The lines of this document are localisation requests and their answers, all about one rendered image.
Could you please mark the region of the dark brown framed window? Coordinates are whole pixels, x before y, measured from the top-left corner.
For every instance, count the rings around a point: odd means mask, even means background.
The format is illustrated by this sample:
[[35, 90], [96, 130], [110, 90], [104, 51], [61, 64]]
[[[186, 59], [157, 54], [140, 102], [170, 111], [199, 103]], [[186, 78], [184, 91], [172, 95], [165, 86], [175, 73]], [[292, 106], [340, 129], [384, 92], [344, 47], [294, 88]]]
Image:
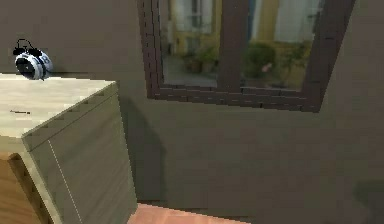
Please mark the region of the dark brown framed window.
[[137, 0], [147, 97], [317, 113], [321, 109], [355, 2], [325, 0], [302, 88], [294, 91], [241, 85], [241, 56], [246, 44], [244, 23], [249, 6], [245, 0], [222, 0], [217, 85], [166, 84], [163, 78], [159, 0]]

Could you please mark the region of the pale wooden chest of drawers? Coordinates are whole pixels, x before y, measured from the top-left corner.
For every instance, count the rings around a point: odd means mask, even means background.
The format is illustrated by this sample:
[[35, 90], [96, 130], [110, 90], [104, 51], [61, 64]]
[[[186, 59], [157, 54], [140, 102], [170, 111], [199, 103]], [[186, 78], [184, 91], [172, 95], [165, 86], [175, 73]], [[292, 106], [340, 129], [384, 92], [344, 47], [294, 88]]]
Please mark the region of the pale wooden chest of drawers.
[[0, 224], [127, 224], [136, 208], [116, 82], [0, 74]]

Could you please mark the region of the white and black alarm clock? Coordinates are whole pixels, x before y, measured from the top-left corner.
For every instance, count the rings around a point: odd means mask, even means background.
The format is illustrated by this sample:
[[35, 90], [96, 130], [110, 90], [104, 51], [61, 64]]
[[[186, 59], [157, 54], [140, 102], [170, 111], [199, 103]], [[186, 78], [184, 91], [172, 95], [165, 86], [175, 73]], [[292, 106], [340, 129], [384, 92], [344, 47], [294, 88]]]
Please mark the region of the white and black alarm clock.
[[45, 80], [51, 76], [53, 62], [42, 50], [35, 48], [31, 42], [19, 38], [13, 49], [15, 66], [18, 72], [29, 80]]

